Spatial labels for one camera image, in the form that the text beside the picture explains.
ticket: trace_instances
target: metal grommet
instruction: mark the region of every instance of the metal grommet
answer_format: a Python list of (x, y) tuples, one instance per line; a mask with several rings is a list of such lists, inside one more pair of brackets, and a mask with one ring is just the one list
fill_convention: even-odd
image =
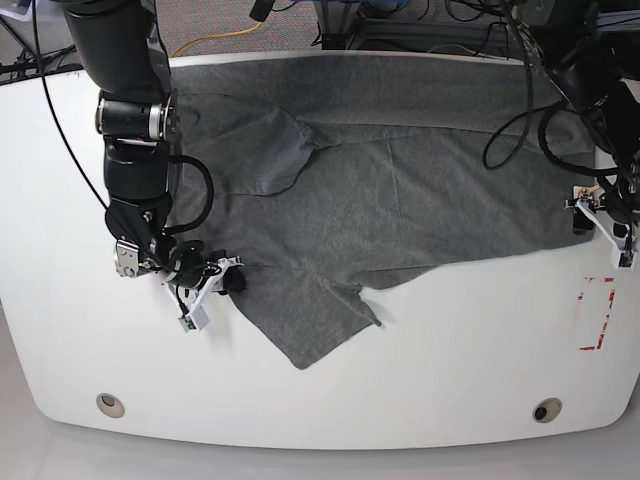
[(533, 419), (537, 423), (549, 423), (556, 419), (562, 410), (562, 402), (557, 398), (548, 398), (533, 409)]
[(124, 405), (120, 400), (109, 393), (101, 393), (96, 398), (96, 405), (102, 413), (111, 418), (124, 416)]

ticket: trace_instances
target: black wire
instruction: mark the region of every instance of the black wire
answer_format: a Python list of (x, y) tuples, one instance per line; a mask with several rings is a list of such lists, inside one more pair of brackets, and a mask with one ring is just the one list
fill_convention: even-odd
[(493, 141), (495, 141), (495, 139), (500, 134), (499, 133), (498, 135), (494, 134), (494, 136), (492, 137), (492, 140), (490, 140), (489, 143), (487, 143), (487, 145), (484, 148), (484, 151), (482, 152), (482, 165), (487, 170), (497, 170), (499, 168), (502, 168), (507, 163), (509, 163), (513, 158), (515, 158), (515, 156), (518, 154), (518, 152), (520, 152), (520, 150), (524, 146), (524, 143), (527, 141), (527, 136), (529, 135), (529, 131), (531, 130), (531, 123), (533, 121), (533, 76), (531, 74), (531, 65), (529, 65), (529, 54), (527, 53), (527, 49), (524, 45), (524, 39), (522, 38), (520, 31), (518, 30), (518, 25), (516, 24), (516, 21), (513, 19), (513, 16), (511, 15), (511, 11), (509, 10), (509, 7), (507, 7), (505, 0), (498, 0), (498, 3), (500, 4), (500, 8), (502, 8), (503, 10), (504, 17), (507, 20), (507, 23), (509, 24), (511, 33), (516, 38), (516, 43), (518, 44), (518, 47), (522, 52), (522, 63), (524, 65), (524, 74), (525, 74), (525, 79), (527, 84), (527, 112), (525, 114), (526, 115), (525, 124), (524, 124), (524, 127), (522, 128), (522, 133), (520, 134), (518, 143), (516, 144), (514, 149), (511, 151), (511, 153), (507, 155), (507, 157), (504, 160), (502, 160), (500, 163), (497, 163), (495, 165), (489, 165), (489, 158), (488, 158), (491, 144), (493, 143)]
[[(75, 45), (71, 45), (69, 47), (65, 47), (63, 49), (50, 52), (44, 55), (40, 55), (42, 58), (42, 68), (46, 71), (47, 67), (53, 63), (60, 56), (64, 57), (75, 50)], [(5, 67), (0, 65), (0, 74), (6, 73), (17, 73), (18, 80), (26, 80), (28, 78), (34, 78), (26, 74), (27, 70), (36, 70), (36, 73), (40, 71), (40, 65), (37, 62), (35, 56), (31, 56), (26, 49), (23, 49), (20, 55), (17, 57), (16, 62), (10, 66)]]
[(399, 11), (405, 9), (409, 5), (410, 0), (405, 0), (404, 2), (396, 2), (396, 6), (391, 10), (383, 10), (378, 7), (374, 7), (369, 2), (362, 3), (361, 7), (366, 11), (368, 10), (373, 16), (378, 18), (389, 18)]
[(67, 58), (67, 55), (69, 54), (65, 53), (60, 57), (60, 61), (58, 62), (58, 65), (56, 65), (56, 68), (53, 70), (54, 72), (57, 72), (58, 70), (60, 70), (60, 67), (62, 66), (62, 62), (64, 62), (64, 59)]
[(500, 10), (496, 10), (497, 5), (487, 5), (485, 0), (476, 0), (478, 3), (471, 3), (468, 0), (451, 0), (453, 3), (461, 3), (472, 10), (481, 11), (495, 17), (503, 17), (504, 14)]
[[(534, 110), (531, 110), (531, 113), (534, 114), (534, 113), (544, 112), (548, 108), (550, 108), (550, 107), (547, 106), (547, 107), (536, 108)], [(519, 115), (516, 115), (511, 120), (509, 120), (507, 123), (505, 123), (503, 126), (501, 126), (498, 130), (496, 130), (493, 135), (491, 135), (491, 138), (489, 139), (489, 141), (485, 145), (484, 152), (482, 153), (482, 165), (484, 165), (485, 168), (487, 168), (487, 166), (485, 165), (486, 152), (491, 148), (491, 145), (493, 144), (493, 142), (495, 142), (498, 139), (498, 137), (500, 135), (502, 135), (502, 132), (504, 132), (507, 128), (509, 128), (511, 125), (516, 123), (521, 118), (526, 117), (528, 114), (529, 114), (529, 112), (527, 111), (527, 112), (521, 113)]]
[[(96, 198), (96, 200), (98, 200), (98, 203), (100, 203), (100, 206), (102, 206), (102, 208), (106, 211), (108, 211), (108, 207), (107, 204), (105, 203), (105, 201), (102, 199), (102, 197), (100, 196), (100, 194), (98, 193), (98, 191), (96, 190), (96, 188), (93, 186), (93, 184), (91, 183), (91, 180), (89, 180), (89, 177), (87, 177), (87, 174), (85, 173), (84, 169), (82, 168), (82, 165), (80, 165), (80, 162), (78, 161), (78, 159), (76, 158), (75, 154), (73, 153), (73, 150), (71, 149), (71, 146), (69, 145), (69, 142), (67, 140), (66, 135), (64, 134), (64, 131), (62, 130), (62, 127), (60, 126), (60, 122), (58, 121), (58, 116), (56, 115), (56, 111), (53, 108), (53, 103), (51, 102), (51, 95), (49, 94), (49, 87), (47, 86), (47, 80), (46, 80), (46, 75), (44, 73), (44, 63), (42, 61), (42, 53), (40, 50), (40, 36), (38, 34), (38, 17), (37, 17), (37, 13), (36, 13), (36, 8), (32, 8), (31, 9), (31, 20), (33, 23), (33, 40), (34, 40), (34, 44), (35, 44), (35, 55), (36, 55), (36, 61), (38, 62), (39, 65), (39, 73), (37, 76), (40, 77), (40, 79), (42, 80), (42, 88), (44, 90), (44, 95), (45, 98), (47, 100), (47, 104), (49, 105), (49, 111), (51, 112), (51, 117), (53, 118), (54, 123), (56, 124), (56, 128), (58, 129), (58, 133), (60, 134), (60, 138), (62, 139), (62, 142), (64, 143), (64, 146), (67, 148), (67, 152), (69, 152), (69, 156), (71, 157), (71, 159), (73, 160), (73, 163), (76, 165), (76, 168), (78, 169), (78, 172), (80, 172), (80, 175), (82, 176), (83, 180), (85, 181), (85, 183), (87, 184), (87, 186), (89, 187), (89, 189), (91, 190), (91, 193), (93, 193), (93, 196)], [(125, 228), (124, 225), (126, 225), (127, 222), (123, 222), (122, 219), (117, 218), (113, 212), (113, 219), (114, 221), (120, 226), (120, 228), (127, 233), (127, 235), (136, 243), (136, 245), (138, 245), (138, 247), (143, 248), (142, 243), (137, 240), (135, 235), (131, 235), (130, 232), (133, 231), (133, 229), (130, 228)], [(147, 253), (150, 258), (153, 258), (154, 260), (157, 261), (155, 255), (152, 255), (151, 252), (147, 252), (146, 250), (145, 253)], [(160, 264), (161, 267), (166, 268), (164, 265), (162, 265), (161, 262), (158, 262)]]
[(322, 30), (320, 29), (320, 22), (318, 22), (318, 36), (313, 42), (311, 42), (311, 46), (315, 47), (316, 45), (320, 45), (321, 43), (322, 43)]
[(547, 107), (546, 111), (542, 115), (542, 118), (540, 119), (540, 125), (538, 127), (538, 142), (540, 143), (540, 148), (542, 149), (542, 153), (544, 153), (544, 156), (556, 167), (559, 167), (562, 170), (575, 173), (578, 175), (585, 175), (587, 177), (618, 175), (620, 173), (620, 169), (617, 167), (602, 168), (602, 169), (583, 167), (580, 165), (573, 165), (571, 163), (567, 163), (561, 158), (554, 155), (554, 153), (549, 148), (549, 144), (547, 143), (547, 127), (549, 126), (549, 122), (560, 111), (568, 111), (570, 113), (575, 113), (576, 115), (579, 115), (576, 112), (567, 110), (566, 107), (567, 107), (567, 101), (560, 100), (559, 102), (554, 103), (550, 107)]
[(634, 220), (635, 215), (633, 213), (633, 207), (625, 202), (625, 200), (620, 195), (620, 178), (621, 175), (616, 178), (616, 181), (613, 185), (609, 182), (606, 176), (596, 177), (596, 180), (598, 182), (598, 185), (605, 191), (604, 198), (609, 214), (614, 214), (616, 217), (623, 216), (625, 220), (624, 223), (626, 223), (627, 225), (635, 225), (636, 221)]
[(431, 8), (431, 0), (427, 0), (427, 8), (425, 8), (424, 13), (422, 15), (420, 15), (418, 17), (418, 20), (416, 20), (417, 22), (419, 22), (420, 20), (422, 20), (424, 17), (427, 16), (427, 13), (429, 13), (429, 9)]
[(4, 18), (2, 18), (2, 15), (0, 15), (0, 25), (4, 27), (7, 33), (11, 35), (11, 37), (13, 37), (13, 39), (22, 47), (23, 50), (26, 50), (29, 53), (29, 55), (31, 55), (32, 57), (35, 57), (35, 54), (33, 53), (33, 50), (31, 50), (31, 47), (27, 45), (27, 42), (24, 41), (24, 39), (18, 34), (18, 32), (16, 32), (13, 28), (11, 28), (11, 25), (9, 25), (7, 21)]
[[(475, 22), (475, 21), (476, 21), (476, 20), (478, 20), (480, 17), (482, 17), (482, 16), (484, 15), (484, 13), (485, 13), (482, 9), (480, 9), (480, 10), (478, 11), (478, 13), (477, 13), (475, 16), (473, 16), (473, 17), (470, 17), (470, 18), (460, 18), (460, 17), (456, 16), (456, 14), (455, 14), (455, 13), (453, 13), (453, 10), (451, 9), (451, 2), (452, 2), (452, 1), (453, 1), (453, 0), (444, 0), (444, 8), (445, 8), (445, 10), (447, 11), (447, 13), (449, 14), (449, 16), (450, 16), (451, 18), (453, 18), (456, 22), (462, 22), (462, 23)], [(468, 7), (470, 6), (469, 4), (464, 3), (464, 2), (457, 2), (457, 3), (462, 3), (463, 5), (466, 5), (466, 6), (468, 6)]]
[(485, 35), (484, 40), (482, 41), (482, 44), (480, 45), (480, 48), (478, 48), (478, 50), (476, 50), (476, 52), (473, 54), (474, 57), (477, 57), (482, 52), (484, 52), (484, 49), (487, 47), (487, 44), (489, 43), (489, 39), (491, 38), (491, 29), (493, 27), (495, 27), (496, 25), (504, 25), (504, 23), (502, 23), (502, 22), (491, 22), (489, 24), (489, 27), (487, 28), (487, 34)]
[(165, 235), (176, 235), (178, 233), (189, 232), (191, 230), (195, 230), (200, 225), (204, 223), (209, 214), (211, 213), (211, 209), (213, 208), (213, 198), (215, 194), (213, 179), (211, 178), (211, 173), (209, 173), (209, 169), (199, 160), (196, 160), (192, 157), (187, 157), (184, 155), (171, 157), (170, 162), (175, 165), (191, 165), (198, 169), (198, 171), (202, 174), (202, 178), (204, 179), (204, 183), (206, 185), (207, 196), (204, 201), (204, 206), (202, 207), (202, 211), (200, 215), (198, 215), (194, 220), (189, 223), (185, 223), (184, 225), (175, 225), (173, 227), (166, 227), (164, 229)]
[(176, 300), (178, 300), (178, 306), (180, 307), (180, 311), (182, 312), (182, 316), (186, 316), (189, 313), (189, 309), (180, 298), (180, 292), (178, 291), (178, 287), (175, 287)]
[[(68, 65), (63, 65), (59, 69), (56, 68), (55, 70), (45, 73), (45, 75), (49, 76), (49, 75), (55, 75), (56, 73), (75, 72), (82, 69), (83, 69), (82, 65), (72, 63)], [(23, 80), (30, 80), (30, 79), (36, 79), (36, 78), (40, 78), (39, 73), (34, 75), (25, 75), (24, 72), (11, 72), (11, 76), (9, 77), (9, 80), (0, 81), (0, 86), (11, 85), (12, 83), (17, 83)]]
[(287, 10), (289, 10), (290, 8), (295, 7), (295, 6), (298, 4), (298, 2), (299, 2), (299, 1), (300, 1), (300, 0), (295, 0), (295, 1), (293, 1), (293, 0), (292, 0), (292, 1), (291, 1), (291, 5), (287, 5), (287, 6), (286, 6), (286, 7), (284, 7), (284, 8), (272, 8), (272, 9), (271, 9), (271, 11), (272, 11), (272, 12), (286, 12), (286, 11), (287, 11)]
[(45, 75), (44, 75), (44, 63), (42, 61), (42, 54), (40, 51), (40, 36), (38, 35), (38, 17), (37, 17), (36, 10), (37, 8), (31, 9), (31, 20), (33, 22), (33, 41), (36, 47), (35, 55), (36, 55), (36, 61), (38, 62), (39, 76), (42, 79), (42, 88), (44, 89), (44, 96), (47, 99), (47, 104), (49, 105), (49, 110), (51, 111), (51, 117), (53, 118), (53, 121), (56, 124), (56, 128), (58, 129), (58, 133), (60, 134), (60, 138), (62, 138), (64, 146), (67, 147), (67, 151), (69, 152), (69, 155), (73, 160), (73, 163), (76, 164), (76, 168), (80, 172), (80, 175), (82, 175), (82, 178), (84, 179), (85, 183), (91, 189), (91, 192), (96, 197), (96, 199), (98, 200), (102, 208), (104, 208), (104, 210), (106, 211), (107, 204), (102, 199), (98, 191), (95, 189), (95, 187), (89, 180), (89, 177), (87, 177), (87, 174), (82, 168), (82, 165), (80, 165), (80, 162), (78, 162), (78, 159), (76, 158), (75, 154), (73, 153), (73, 150), (71, 149), (71, 146), (69, 145), (69, 142), (67, 141), (67, 137), (62, 131), (62, 127), (60, 126), (60, 122), (58, 121), (58, 116), (56, 115), (55, 109), (53, 108), (53, 103), (51, 102), (51, 96), (49, 95), (49, 87), (47, 87), (47, 80), (45, 79)]

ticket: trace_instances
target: gray carpet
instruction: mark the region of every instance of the gray carpet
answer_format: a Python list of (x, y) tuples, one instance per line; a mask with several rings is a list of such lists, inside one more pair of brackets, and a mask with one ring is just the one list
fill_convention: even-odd
[[(409, 0), (409, 5), (396, 13), (397, 20), (415, 21), (427, 8), (429, 0)], [(162, 37), (170, 53), (180, 45), (201, 35), (244, 30), (255, 25), (249, 18), (254, 0), (157, 0), (158, 16)], [(290, 0), (277, 0), (275, 8), (290, 5)], [(378, 8), (390, 9), (395, 2), (377, 4)], [(468, 18), (466, 7), (453, 4), (453, 9), (463, 18)], [(429, 12), (424, 22), (447, 22), (453, 20), (447, 15), (444, 0), (430, 0)], [(485, 17), (478, 23), (493, 21)], [(9, 20), (12, 26), (32, 43), (30, 23)], [(43, 52), (50, 52), (71, 43), (71, 36), (64, 21), (39, 22)], [(267, 22), (255, 32), (200, 42), (182, 52), (181, 55), (204, 55), (211, 53), (260, 52), (277, 50), (304, 50), (314, 48), (311, 42), (318, 34), (315, 9), (310, 1), (302, 0), (294, 7), (273, 13)], [(11, 64), (20, 54), (21, 48), (0, 29), (0, 63)], [(77, 61), (71, 56), (65, 63)]]

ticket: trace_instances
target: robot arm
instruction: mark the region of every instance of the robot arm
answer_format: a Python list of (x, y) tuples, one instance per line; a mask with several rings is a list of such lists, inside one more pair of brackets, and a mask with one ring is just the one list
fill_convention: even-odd
[[(197, 299), (205, 288), (222, 294), (239, 291), (244, 281), (236, 268), (238, 258), (226, 258), (224, 252), (207, 255), (202, 242), (174, 238), (206, 219), (213, 205), (213, 181), (204, 165), (178, 151), (176, 92), (171, 90), (155, 5), (141, 0), (55, 1), (64, 4), (85, 69), (101, 88), (96, 128), (105, 143), (104, 181), (110, 200), (105, 220), (116, 239), (116, 269), (131, 278), (159, 275), (181, 310), (185, 328), (201, 328), (203, 323), (188, 306), (190, 294)], [(183, 165), (203, 175), (207, 198), (198, 218), (168, 227), (170, 189)]]
[[(176, 142), (176, 93), (171, 89), (168, 58), (160, 40), (153, 0), (53, 0), (64, 4), (65, 16), (89, 76), (101, 88), (96, 127), (105, 142), (104, 177), (110, 204), (106, 224), (116, 238), (116, 267), (120, 275), (162, 276), (173, 288), (185, 324), (195, 318), (179, 289), (199, 293), (211, 288), (224, 293), (241, 290), (244, 281), (237, 258), (209, 256), (201, 242), (180, 243), (173, 236), (196, 228), (213, 202), (213, 183), (195, 159), (179, 155)], [(628, 30), (640, 30), (640, 12), (628, 12), (635, 0), (536, 0), (514, 2), (530, 57), (556, 84), (583, 119), (594, 140), (612, 154), (617, 180), (610, 184), (598, 172), (605, 189), (598, 205), (625, 226), (627, 257), (633, 256), (634, 227), (640, 220), (640, 104), (624, 78), (640, 79), (636, 60), (640, 44)], [(258, 0), (252, 12), (262, 19), (272, 0)], [(543, 117), (541, 146), (547, 157), (572, 168), (553, 155), (544, 129), (553, 113)], [(188, 164), (201, 171), (208, 187), (202, 214), (187, 225), (167, 227), (172, 208), (172, 171)], [(572, 205), (578, 207), (585, 202)]]

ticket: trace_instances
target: gray cloth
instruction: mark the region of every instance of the gray cloth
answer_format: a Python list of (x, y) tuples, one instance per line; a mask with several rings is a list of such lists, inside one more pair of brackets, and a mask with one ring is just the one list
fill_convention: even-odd
[[(300, 369), (379, 324), (363, 286), (589, 240), (562, 209), (584, 177), (550, 165), (534, 131), (505, 168), (481, 165), (490, 134), (524, 108), (521, 67), (331, 56), (174, 77), (184, 153), (216, 184), (212, 214), (187, 238), (242, 257), (248, 288), (235, 305)], [(557, 101), (544, 79), (535, 88), (537, 106)], [(511, 151), (520, 128), (491, 158)], [(576, 118), (552, 122), (548, 138), (567, 161), (593, 165)], [(203, 196), (186, 170), (173, 220), (195, 217)]]

